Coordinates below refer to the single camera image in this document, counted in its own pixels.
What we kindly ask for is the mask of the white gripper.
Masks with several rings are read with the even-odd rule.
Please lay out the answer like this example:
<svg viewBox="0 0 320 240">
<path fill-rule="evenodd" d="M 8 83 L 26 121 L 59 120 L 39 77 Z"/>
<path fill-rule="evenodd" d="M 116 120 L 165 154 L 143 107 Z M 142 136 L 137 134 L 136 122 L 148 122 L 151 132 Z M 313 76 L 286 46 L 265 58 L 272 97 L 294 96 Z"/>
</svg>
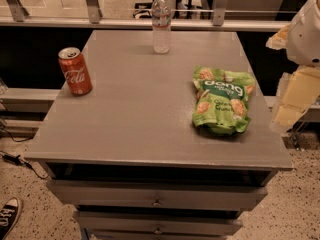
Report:
<svg viewBox="0 0 320 240">
<path fill-rule="evenodd" d="M 319 0 L 307 0 L 292 19 L 269 37 L 266 47 L 286 49 L 289 60 L 299 66 L 279 80 L 272 107 L 271 128 L 287 131 L 320 96 L 320 8 Z"/>
</svg>

